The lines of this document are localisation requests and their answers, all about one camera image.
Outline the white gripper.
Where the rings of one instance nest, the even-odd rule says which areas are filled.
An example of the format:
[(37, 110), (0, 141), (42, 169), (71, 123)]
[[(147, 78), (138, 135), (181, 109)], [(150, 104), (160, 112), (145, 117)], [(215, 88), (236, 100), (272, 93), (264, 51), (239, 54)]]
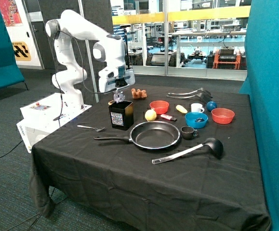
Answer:
[(106, 67), (99, 72), (99, 91), (102, 93), (119, 90), (123, 94), (123, 89), (135, 84), (134, 69), (126, 69), (124, 66)]

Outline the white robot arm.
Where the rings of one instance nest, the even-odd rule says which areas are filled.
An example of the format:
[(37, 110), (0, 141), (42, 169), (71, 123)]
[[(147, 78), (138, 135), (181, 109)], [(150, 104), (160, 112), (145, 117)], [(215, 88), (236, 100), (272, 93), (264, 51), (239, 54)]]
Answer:
[(93, 46), (93, 56), (97, 61), (107, 64), (99, 72), (101, 93), (119, 92), (135, 83), (134, 70), (127, 68), (125, 64), (127, 47), (121, 36), (109, 34), (73, 10), (65, 10), (59, 19), (48, 21), (45, 29), (48, 36), (54, 39), (58, 62), (66, 66), (66, 70), (52, 77), (53, 84), (64, 92), (65, 109), (84, 108), (82, 93), (75, 89), (74, 85), (85, 80), (87, 73), (75, 59), (72, 38), (96, 41)]

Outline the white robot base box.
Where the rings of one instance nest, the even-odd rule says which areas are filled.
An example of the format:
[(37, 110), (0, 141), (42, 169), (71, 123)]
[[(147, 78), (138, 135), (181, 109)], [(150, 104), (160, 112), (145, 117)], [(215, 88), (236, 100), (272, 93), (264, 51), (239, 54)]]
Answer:
[(54, 93), (20, 108), (23, 120), (17, 123), (17, 128), (27, 151), (30, 153), (35, 143), (89, 108), (91, 105), (74, 104), (61, 93)]

